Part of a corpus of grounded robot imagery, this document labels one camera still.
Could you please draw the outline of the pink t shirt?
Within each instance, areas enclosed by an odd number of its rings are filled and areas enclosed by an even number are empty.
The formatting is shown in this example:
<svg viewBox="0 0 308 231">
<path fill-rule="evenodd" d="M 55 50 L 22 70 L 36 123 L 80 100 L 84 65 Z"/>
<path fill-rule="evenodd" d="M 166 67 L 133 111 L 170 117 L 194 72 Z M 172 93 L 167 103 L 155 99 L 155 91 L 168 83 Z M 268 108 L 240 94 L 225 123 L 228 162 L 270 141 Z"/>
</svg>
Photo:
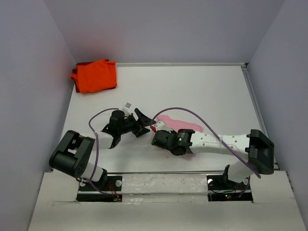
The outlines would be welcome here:
<svg viewBox="0 0 308 231">
<path fill-rule="evenodd" d="M 182 120 L 177 120 L 168 115 L 159 115 L 156 122 L 162 120 L 177 133 L 175 145 L 170 148 L 170 151 L 175 156 L 191 154 L 190 147 L 192 146 L 191 137 L 195 132 L 203 132 L 204 128 L 196 123 L 189 123 Z"/>
</svg>

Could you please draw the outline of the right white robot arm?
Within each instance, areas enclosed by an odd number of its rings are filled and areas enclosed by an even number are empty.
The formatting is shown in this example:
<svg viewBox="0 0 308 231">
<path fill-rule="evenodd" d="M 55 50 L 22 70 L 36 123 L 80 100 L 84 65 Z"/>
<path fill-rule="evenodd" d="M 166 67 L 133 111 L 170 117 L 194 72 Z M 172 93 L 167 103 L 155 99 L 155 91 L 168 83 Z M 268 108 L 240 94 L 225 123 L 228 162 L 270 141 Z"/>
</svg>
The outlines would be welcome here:
<svg viewBox="0 0 308 231">
<path fill-rule="evenodd" d="M 244 135 L 213 135 L 180 129 L 178 132 L 157 130 L 152 145 L 168 150 L 173 155 L 185 154 L 221 154 L 232 155 L 238 159 L 227 164 L 222 185 L 232 189 L 251 175 L 274 173 L 274 143 L 260 130 L 252 129 Z"/>
</svg>

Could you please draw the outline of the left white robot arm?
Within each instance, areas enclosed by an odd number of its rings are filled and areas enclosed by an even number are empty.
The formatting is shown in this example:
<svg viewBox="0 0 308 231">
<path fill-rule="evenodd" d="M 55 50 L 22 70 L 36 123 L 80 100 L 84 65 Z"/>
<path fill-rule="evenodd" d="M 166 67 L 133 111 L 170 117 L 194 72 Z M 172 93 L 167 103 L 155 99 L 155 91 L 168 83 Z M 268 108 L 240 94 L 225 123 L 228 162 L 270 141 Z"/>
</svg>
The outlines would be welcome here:
<svg viewBox="0 0 308 231">
<path fill-rule="evenodd" d="M 113 149 L 121 141 L 121 136 L 132 133 L 140 137 L 150 130 L 151 119 L 145 116 L 139 109 L 129 113 L 127 108 L 112 111 L 109 123 L 101 130 L 96 131 L 89 120 L 90 135 L 82 135 L 76 131 L 68 130 L 53 151 L 49 166 L 65 173 L 79 181 L 84 180 L 94 189 L 101 190 L 107 183 L 107 170 L 98 166 L 99 150 Z"/>
</svg>

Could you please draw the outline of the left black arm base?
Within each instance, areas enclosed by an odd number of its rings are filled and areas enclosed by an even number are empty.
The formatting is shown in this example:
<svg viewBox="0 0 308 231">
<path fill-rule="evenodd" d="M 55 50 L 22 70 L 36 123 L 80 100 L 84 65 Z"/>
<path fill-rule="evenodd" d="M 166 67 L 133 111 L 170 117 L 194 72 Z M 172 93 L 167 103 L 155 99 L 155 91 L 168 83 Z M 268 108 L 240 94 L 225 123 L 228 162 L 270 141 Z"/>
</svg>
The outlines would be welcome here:
<svg viewBox="0 0 308 231">
<path fill-rule="evenodd" d="M 81 182 L 78 186 L 76 200 L 78 202 L 122 202 L 122 176 L 108 175 L 107 182 L 102 188 L 96 190 L 88 182 Z"/>
</svg>

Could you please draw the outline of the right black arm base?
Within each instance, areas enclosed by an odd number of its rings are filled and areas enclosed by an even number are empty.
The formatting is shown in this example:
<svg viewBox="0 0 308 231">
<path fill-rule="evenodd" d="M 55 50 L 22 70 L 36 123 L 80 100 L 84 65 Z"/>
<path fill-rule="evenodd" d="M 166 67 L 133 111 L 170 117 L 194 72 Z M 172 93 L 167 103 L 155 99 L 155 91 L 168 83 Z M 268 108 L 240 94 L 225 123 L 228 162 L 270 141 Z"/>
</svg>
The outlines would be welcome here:
<svg viewBox="0 0 308 231">
<path fill-rule="evenodd" d="M 248 179 L 242 183 L 224 181 L 222 175 L 207 175 L 208 201 L 209 202 L 239 202 L 253 201 Z"/>
</svg>

